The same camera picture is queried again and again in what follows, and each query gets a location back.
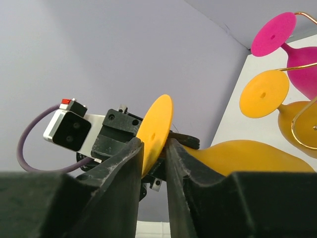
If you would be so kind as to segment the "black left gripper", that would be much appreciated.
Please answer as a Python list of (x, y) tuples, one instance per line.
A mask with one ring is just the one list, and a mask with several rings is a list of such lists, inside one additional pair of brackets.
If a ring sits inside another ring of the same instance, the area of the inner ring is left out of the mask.
[[(100, 142), (92, 149), (92, 156), (107, 160), (118, 153), (133, 137), (136, 136), (142, 118), (128, 112), (125, 105), (120, 105), (118, 110), (108, 110), (102, 127), (97, 136)], [(176, 139), (180, 144), (192, 149), (200, 148), (200, 140), (196, 137), (170, 131), (168, 139)], [(154, 167), (142, 179), (140, 200), (147, 195), (147, 188), (159, 191), (163, 181), (163, 159), (159, 158)]]

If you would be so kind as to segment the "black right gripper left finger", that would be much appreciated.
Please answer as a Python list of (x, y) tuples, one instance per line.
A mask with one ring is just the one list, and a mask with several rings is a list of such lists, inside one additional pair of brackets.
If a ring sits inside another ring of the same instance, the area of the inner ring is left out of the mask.
[(133, 238), (143, 151), (141, 140), (134, 138), (76, 178), (62, 173), (1, 173), (1, 237)]

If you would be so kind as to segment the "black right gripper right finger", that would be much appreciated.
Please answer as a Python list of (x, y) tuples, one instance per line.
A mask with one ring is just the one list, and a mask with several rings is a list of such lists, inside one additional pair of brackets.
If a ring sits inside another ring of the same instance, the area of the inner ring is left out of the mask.
[(173, 238), (314, 238), (315, 173), (234, 172), (224, 177), (167, 142), (165, 171)]

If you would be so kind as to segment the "magenta wine glass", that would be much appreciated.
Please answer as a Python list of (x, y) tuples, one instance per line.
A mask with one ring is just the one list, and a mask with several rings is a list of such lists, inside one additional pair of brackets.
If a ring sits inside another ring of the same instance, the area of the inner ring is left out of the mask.
[(285, 12), (269, 22), (255, 36), (251, 44), (251, 53), (264, 57), (282, 48), (288, 55), (287, 72), (293, 86), (308, 99), (317, 96), (317, 48), (293, 48), (286, 41), (292, 35), (297, 16), (302, 15), (316, 24), (317, 20), (305, 12)]

